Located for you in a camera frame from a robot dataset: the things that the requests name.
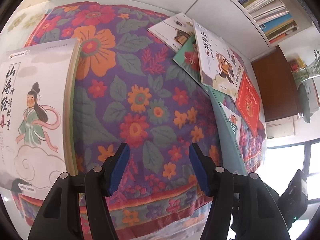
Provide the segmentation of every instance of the illustrated woman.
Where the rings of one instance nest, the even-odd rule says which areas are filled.
[[[20,135],[16,138],[16,142],[19,143],[24,138],[24,144],[35,147],[41,145],[41,141],[47,141],[50,149],[57,152],[58,148],[51,145],[49,135],[43,128],[57,129],[60,125],[60,114],[51,106],[39,105],[39,93],[39,84],[34,83],[27,94],[27,109],[23,112],[23,121],[18,129]],[[56,115],[57,120],[54,124],[47,123],[47,110]]]

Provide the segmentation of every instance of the red book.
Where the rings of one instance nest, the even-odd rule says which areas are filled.
[[[247,123],[252,135],[256,137],[260,113],[260,97],[246,72],[242,76],[238,94],[236,107]]]

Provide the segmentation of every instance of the floral tablecloth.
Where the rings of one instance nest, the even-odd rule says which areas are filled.
[[[168,236],[201,230],[211,199],[199,189],[188,147],[197,142],[217,165],[222,159],[208,94],[172,60],[175,52],[147,31],[166,18],[127,5],[68,4],[54,8],[26,44],[71,37],[82,42],[73,109],[77,167],[87,172],[121,142],[129,144],[119,189],[107,198],[120,239],[160,239],[157,231],[165,227]],[[224,104],[235,111],[228,97]],[[248,171],[261,163],[262,130],[253,138],[242,123],[240,148]],[[32,214],[25,213],[32,224],[41,201],[16,199]],[[90,239],[85,201],[81,204]]]

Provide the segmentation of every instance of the metal screw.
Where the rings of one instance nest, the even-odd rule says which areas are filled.
[[[94,172],[100,172],[100,171],[102,171],[102,167],[101,167],[101,166],[95,166],[95,167],[93,168],[93,171],[94,171]]]
[[[257,179],[257,178],[258,178],[258,174],[252,172],[252,173],[250,173],[250,177],[251,177],[252,179]]]
[[[68,173],[67,172],[63,172],[60,174],[60,178],[65,179],[66,177],[68,177]]]
[[[216,167],[216,172],[223,173],[224,172],[224,168],[222,168],[221,166],[218,166],[218,167]]]

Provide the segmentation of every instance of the long black hair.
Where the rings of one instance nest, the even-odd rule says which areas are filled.
[[[38,82],[34,83],[32,86],[32,89],[28,92],[28,95],[33,95],[35,99],[35,105],[34,105],[34,110],[36,111],[38,118],[42,122],[47,122],[48,121],[48,116],[45,112],[45,110],[38,105],[38,94],[40,93],[40,88]]]

